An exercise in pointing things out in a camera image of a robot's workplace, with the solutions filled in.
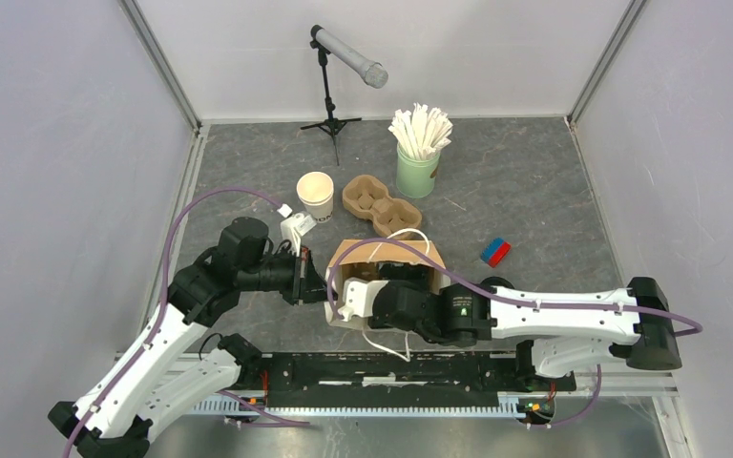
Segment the brown paper bag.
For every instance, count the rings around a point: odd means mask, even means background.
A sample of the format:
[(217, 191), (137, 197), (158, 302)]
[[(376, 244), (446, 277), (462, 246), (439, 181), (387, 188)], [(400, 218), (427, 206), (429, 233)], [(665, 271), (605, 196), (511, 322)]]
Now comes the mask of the brown paper bag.
[[(440, 273), (435, 268), (437, 265), (443, 267), (445, 264), (434, 243), (431, 242), (431, 240), (425, 233), (418, 229), (401, 229), (389, 235), (388, 238), (397, 240), (406, 246), (416, 249), (417, 251), (423, 253), (425, 256), (429, 257), (430, 261), (423, 261), (420, 257), (410, 253), (408, 250), (402, 249), (397, 245), (386, 242), (364, 244), (357, 247), (349, 254), (346, 254), (345, 251), (353, 246), (356, 241), (354, 239), (344, 240), (338, 247), (332, 260), (339, 265), (339, 269), (337, 270), (335, 275), (331, 275), (329, 272), (325, 273), (327, 283), (332, 287), (332, 291), (337, 294), (337, 299), (335, 300), (335, 302), (324, 302), (326, 322), (326, 312), (328, 310), (331, 310), (338, 318), (341, 317), (341, 315), (338, 313), (339, 305), (337, 305), (337, 301), (339, 300), (339, 296), (343, 292), (344, 283), (348, 279), (357, 278), (364, 281), (386, 281), (379, 278), (379, 263), (383, 261), (403, 262), (428, 266), (430, 268), (429, 284), (416, 285), (422, 286), (423, 289), (428, 290), (429, 292), (437, 293), (440, 291), (441, 288), (451, 285), (451, 280), (449, 280), (444, 274)], [(404, 335), (405, 350), (402, 353), (399, 353), (383, 345), (380, 345), (369, 338), (367, 334), (369, 332), (376, 331), (377, 329), (377, 326), (368, 324), (367, 329), (358, 331), (361, 332), (362, 337), (369, 345), (380, 351), (386, 352), (389, 355), (397, 357), (406, 363), (409, 363), (411, 361), (411, 355), (408, 345), (409, 333), (406, 332)]]

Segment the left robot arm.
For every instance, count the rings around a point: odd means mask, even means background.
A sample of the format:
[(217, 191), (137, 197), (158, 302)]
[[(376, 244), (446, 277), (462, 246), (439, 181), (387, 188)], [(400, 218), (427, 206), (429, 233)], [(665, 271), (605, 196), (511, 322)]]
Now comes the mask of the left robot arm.
[(142, 457), (155, 438), (206, 397), (235, 385), (250, 388), (263, 373), (262, 354), (239, 334), (174, 380), (160, 379), (181, 354), (244, 292), (278, 292), (291, 304), (321, 302), (326, 283), (298, 239), (275, 243), (267, 225), (234, 219), (217, 245), (177, 271), (162, 304), (109, 373), (75, 402), (61, 401), (48, 418), (83, 457)]

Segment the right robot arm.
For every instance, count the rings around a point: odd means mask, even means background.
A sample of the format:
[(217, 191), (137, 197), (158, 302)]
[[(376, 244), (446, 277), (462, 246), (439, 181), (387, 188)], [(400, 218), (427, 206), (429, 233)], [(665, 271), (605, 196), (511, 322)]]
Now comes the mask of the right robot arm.
[(616, 360), (646, 371), (682, 366), (667, 299), (649, 277), (587, 294), (520, 291), (498, 277), (437, 292), (390, 280), (380, 282), (366, 302), (369, 327), (410, 332), (429, 344), (470, 347), (521, 339), (513, 377), (526, 389), (580, 366)]

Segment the white paper cup printed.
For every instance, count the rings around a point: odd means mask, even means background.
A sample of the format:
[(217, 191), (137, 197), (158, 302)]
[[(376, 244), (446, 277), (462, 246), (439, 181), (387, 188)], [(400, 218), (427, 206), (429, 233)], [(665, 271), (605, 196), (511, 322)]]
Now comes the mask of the white paper cup printed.
[(296, 184), (297, 195), (306, 212), (318, 223), (330, 220), (334, 208), (334, 182), (323, 172), (304, 174)]

